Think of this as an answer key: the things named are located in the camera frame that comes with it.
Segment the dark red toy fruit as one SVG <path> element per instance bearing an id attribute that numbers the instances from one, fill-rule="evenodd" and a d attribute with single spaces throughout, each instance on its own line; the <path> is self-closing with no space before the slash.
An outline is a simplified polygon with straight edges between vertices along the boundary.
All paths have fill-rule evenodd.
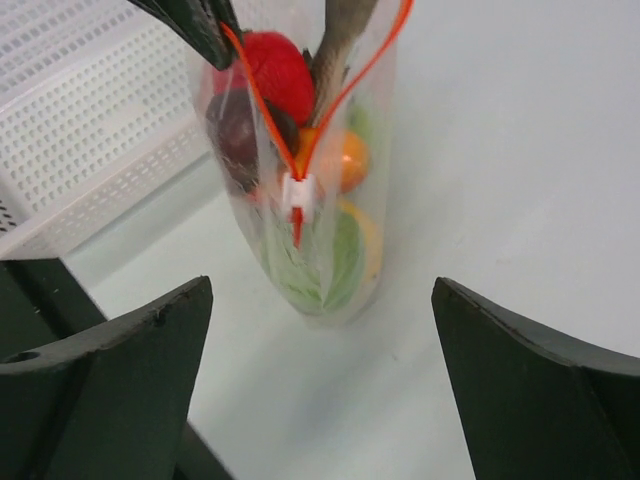
<path id="1" fill-rule="evenodd" d="M 258 146 L 249 93 L 233 89 L 208 104 L 207 135 L 229 177 L 231 190 L 248 194 L 259 184 Z"/>

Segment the yellow toy lemon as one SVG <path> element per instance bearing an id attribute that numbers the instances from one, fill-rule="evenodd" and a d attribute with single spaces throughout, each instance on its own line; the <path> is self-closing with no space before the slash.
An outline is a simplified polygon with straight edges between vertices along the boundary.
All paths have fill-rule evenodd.
<path id="1" fill-rule="evenodd" d="M 365 279 L 367 281 L 377 279 L 382 268 L 384 246 L 380 227 L 369 215 L 344 197 L 339 198 L 338 205 L 344 212 L 354 217 L 363 235 L 366 253 Z"/>

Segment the red orange toy mango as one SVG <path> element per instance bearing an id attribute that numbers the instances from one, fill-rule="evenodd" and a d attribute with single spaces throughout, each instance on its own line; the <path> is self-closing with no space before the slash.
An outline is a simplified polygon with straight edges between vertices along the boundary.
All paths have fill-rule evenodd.
<path id="1" fill-rule="evenodd" d="M 315 168 L 317 177 L 317 195 L 324 198 L 331 185 L 329 170 L 341 167 L 339 192 L 347 194 L 358 187 L 369 173 L 370 151 L 361 137 L 351 130 L 344 134 L 342 153 L 338 157 L 321 156 L 319 166 Z"/>

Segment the red toy apple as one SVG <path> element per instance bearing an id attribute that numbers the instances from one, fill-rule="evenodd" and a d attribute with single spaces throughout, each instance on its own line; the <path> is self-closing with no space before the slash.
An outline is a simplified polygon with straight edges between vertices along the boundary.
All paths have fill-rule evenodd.
<path id="1" fill-rule="evenodd" d="M 313 111 L 314 85 L 296 45 L 273 31 L 245 31 L 244 52 L 262 97 L 304 126 Z"/>

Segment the clear zip top bag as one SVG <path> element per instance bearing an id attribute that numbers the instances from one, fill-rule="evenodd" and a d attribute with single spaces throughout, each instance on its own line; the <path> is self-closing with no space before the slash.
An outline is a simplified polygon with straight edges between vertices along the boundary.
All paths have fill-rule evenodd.
<path id="1" fill-rule="evenodd" d="M 291 225 L 295 247 L 301 245 L 303 229 L 317 215 L 333 216 L 344 197 L 363 210 L 380 227 L 384 237 L 387 191 L 391 170 L 393 95 L 396 76 L 397 40 L 412 5 L 408 1 L 377 1 L 371 19 L 354 44 L 348 59 L 341 93 L 320 125 L 299 127 L 286 112 L 260 94 L 244 52 L 245 31 L 277 31 L 288 37 L 302 53 L 310 70 L 324 32 L 325 1 L 237 1 L 234 10 L 242 38 L 225 27 L 236 48 L 236 58 L 226 70 L 216 70 L 203 57 L 189 51 L 192 70 L 191 93 L 199 125 L 213 149 L 221 171 L 223 186 L 231 210 L 253 255 L 260 262 L 260 244 L 268 224 L 278 218 Z M 249 93 L 253 107 L 258 146 L 259 184 L 248 194 L 231 190 L 229 177 L 207 135 L 206 110 L 211 99 L 233 89 Z M 341 167 L 330 169 L 331 185 L 324 198 L 317 195 L 315 168 L 321 156 L 338 157 L 342 153 L 349 108 L 358 104 L 369 112 L 372 123 L 369 173 L 353 191 L 339 192 Z M 294 308 L 305 320 L 319 327 L 334 328 L 353 320 L 373 299 L 379 277 L 364 277 L 351 302 L 324 316 L 310 316 Z"/>

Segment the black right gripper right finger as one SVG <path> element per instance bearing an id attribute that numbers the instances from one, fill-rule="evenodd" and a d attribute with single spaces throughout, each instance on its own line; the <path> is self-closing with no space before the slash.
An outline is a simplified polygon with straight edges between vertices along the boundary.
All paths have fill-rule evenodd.
<path id="1" fill-rule="evenodd" d="M 431 303 L 476 478 L 638 478 L 638 358 L 449 278 Z"/>

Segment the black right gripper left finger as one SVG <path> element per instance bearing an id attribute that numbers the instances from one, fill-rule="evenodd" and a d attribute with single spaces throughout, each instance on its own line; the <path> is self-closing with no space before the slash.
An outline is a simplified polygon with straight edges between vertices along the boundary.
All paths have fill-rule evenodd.
<path id="1" fill-rule="evenodd" d="M 212 304 L 201 276 L 2 361 L 2 478 L 171 478 Z"/>

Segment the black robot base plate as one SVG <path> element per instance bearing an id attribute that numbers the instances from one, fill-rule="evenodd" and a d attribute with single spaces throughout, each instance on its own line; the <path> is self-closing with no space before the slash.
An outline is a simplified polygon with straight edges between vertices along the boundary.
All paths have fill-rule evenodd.
<path id="1" fill-rule="evenodd" d="M 1 363 L 108 319 L 57 259 L 1 265 Z M 184 425 L 169 479 L 225 479 L 228 470 L 194 427 Z"/>

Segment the green custard apple toy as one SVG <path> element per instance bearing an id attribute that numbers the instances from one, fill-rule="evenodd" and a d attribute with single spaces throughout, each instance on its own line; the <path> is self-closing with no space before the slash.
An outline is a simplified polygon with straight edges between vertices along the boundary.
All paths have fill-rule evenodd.
<path id="1" fill-rule="evenodd" d="M 329 315 L 349 304 L 361 285 L 364 237 L 353 215 L 336 210 L 333 216 L 317 215 L 295 247 L 291 225 L 275 218 L 261 239 L 260 262 L 294 308 L 310 316 Z"/>

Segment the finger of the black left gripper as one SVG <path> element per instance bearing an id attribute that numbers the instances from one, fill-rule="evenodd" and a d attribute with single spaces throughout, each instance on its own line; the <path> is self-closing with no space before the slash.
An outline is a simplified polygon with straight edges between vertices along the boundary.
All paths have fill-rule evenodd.
<path id="1" fill-rule="evenodd" d="M 168 26 L 216 70 L 226 70 L 236 58 L 227 27 L 240 40 L 242 31 L 231 1 L 129 0 Z"/>

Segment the grey toy fish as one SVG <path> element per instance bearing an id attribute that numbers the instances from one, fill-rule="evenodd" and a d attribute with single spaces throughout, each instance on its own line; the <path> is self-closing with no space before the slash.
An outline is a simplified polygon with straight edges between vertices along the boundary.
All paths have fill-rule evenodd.
<path id="1" fill-rule="evenodd" d="M 317 128 L 342 91 L 347 59 L 364 33 L 378 2 L 376 0 L 326 0 L 324 32 L 311 58 L 314 106 L 307 120 Z"/>

